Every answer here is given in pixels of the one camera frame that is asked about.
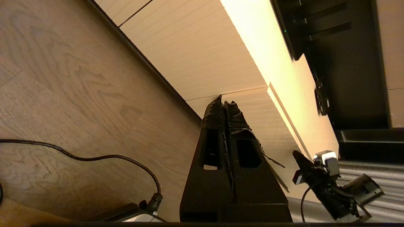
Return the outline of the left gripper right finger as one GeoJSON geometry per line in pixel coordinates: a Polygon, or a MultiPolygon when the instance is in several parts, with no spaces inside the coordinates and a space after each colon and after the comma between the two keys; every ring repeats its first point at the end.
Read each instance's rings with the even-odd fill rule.
{"type": "Polygon", "coordinates": [[[225,222],[292,222],[287,198],[262,152],[261,144],[235,102],[224,103],[233,177],[225,222]]]}

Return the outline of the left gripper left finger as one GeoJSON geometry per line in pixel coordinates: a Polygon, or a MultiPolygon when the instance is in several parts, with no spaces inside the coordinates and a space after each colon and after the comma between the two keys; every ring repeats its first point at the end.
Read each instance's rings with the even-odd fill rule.
{"type": "Polygon", "coordinates": [[[224,108],[221,96],[205,110],[198,143],[180,203],[182,222],[218,222],[232,200],[224,108]]]}

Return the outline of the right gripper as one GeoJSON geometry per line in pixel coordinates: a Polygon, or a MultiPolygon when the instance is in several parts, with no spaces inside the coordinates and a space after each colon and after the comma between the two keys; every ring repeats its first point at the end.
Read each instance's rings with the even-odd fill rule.
{"type": "Polygon", "coordinates": [[[336,180],[341,176],[339,173],[329,174],[324,171],[315,171],[314,164],[300,151],[294,150],[292,154],[299,167],[299,170],[294,174],[293,183],[295,185],[303,183],[308,185],[302,195],[301,202],[305,201],[310,190],[320,202],[348,201],[348,196],[343,195],[344,192],[341,192],[336,184],[336,180]]]}

